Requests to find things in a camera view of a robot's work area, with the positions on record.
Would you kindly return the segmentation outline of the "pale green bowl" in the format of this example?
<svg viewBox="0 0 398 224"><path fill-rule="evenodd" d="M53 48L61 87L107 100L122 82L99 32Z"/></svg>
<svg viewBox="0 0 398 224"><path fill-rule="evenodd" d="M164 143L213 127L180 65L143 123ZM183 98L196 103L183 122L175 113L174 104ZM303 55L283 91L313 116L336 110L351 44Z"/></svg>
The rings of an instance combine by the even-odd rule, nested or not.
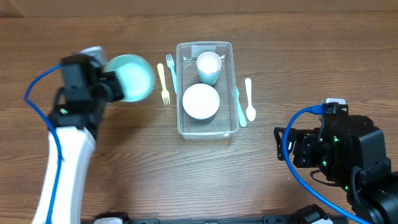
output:
<svg viewBox="0 0 398 224"><path fill-rule="evenodd" d="M150 63L133 54L120 55L105 66L106 72L116 72L121 83L124 102L138 102L147 98L155 86L155 72Z"/></svg>

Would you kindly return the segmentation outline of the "green plastic cup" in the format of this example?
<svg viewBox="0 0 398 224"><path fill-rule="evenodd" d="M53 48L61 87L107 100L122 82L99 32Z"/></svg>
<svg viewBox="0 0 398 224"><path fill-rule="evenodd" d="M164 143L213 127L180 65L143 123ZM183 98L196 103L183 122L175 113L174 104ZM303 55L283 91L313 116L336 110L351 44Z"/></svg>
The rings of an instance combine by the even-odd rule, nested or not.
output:
<svg viewBox="0 0 398 224"><path fill-rule="evenodd" d="M213 86L216 83L218 76L218 73L215 75L205 75L203 73L199 73L200 82L210 86Z"/></svg>

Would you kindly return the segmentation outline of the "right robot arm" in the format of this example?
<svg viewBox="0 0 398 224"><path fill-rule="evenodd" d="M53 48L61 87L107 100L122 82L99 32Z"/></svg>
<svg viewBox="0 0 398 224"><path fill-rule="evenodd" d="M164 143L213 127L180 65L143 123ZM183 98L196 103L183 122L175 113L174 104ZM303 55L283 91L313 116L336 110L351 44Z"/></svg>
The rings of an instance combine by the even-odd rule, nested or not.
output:
<svg viewBox="0 0 398 224"><path fill-rule="evenodd" d="M296 181L340 215L358 223L397 223L397 173L387 157L384 134L367 116L350 115L346 104L323 103L276 127L277 157ZM315 168L327 185L340 187L352 213L311 188L297 173Z"/></svg>

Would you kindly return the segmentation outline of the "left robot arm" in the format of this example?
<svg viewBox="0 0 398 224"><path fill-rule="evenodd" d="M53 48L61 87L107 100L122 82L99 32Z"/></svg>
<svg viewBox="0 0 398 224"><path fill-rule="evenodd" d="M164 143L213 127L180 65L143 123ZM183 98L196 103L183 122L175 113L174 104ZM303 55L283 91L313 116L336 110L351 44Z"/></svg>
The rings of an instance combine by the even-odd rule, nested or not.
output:
<svg viewBox="0 0 398 224"><path fill-rule="evenodd" d="M45 115L25 102L47 125L49 158L33 223L80 223L86 175L96 148L105 106L124 97L115 72L63 72L64 86Z"/></svg>

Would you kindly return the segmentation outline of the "pink plastic cup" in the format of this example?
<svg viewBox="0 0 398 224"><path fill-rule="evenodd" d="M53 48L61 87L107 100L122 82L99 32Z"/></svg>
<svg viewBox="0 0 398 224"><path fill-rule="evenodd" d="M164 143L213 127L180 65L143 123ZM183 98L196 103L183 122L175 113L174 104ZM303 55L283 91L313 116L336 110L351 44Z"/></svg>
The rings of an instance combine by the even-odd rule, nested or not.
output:
<svg viewBox="0 0 398 224"><path fill-rule="evenodd" d="M203 52L197 58L197 69L204 75L215 75L221 69L221 57L214 52Z"/></svg>

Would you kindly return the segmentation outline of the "white pink bowl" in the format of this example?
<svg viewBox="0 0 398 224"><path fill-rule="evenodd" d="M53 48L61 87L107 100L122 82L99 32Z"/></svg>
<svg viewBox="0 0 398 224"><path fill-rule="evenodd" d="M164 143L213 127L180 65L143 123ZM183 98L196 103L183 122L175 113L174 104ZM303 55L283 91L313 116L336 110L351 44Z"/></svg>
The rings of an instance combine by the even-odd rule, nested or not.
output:
<svg viewBox="0 0 398 224"><path fill-rule="evenodd" d="M220 107L220 96L210 85L197 83L185 91L182 98L185 112L194 119L208 119Z"/></svg>

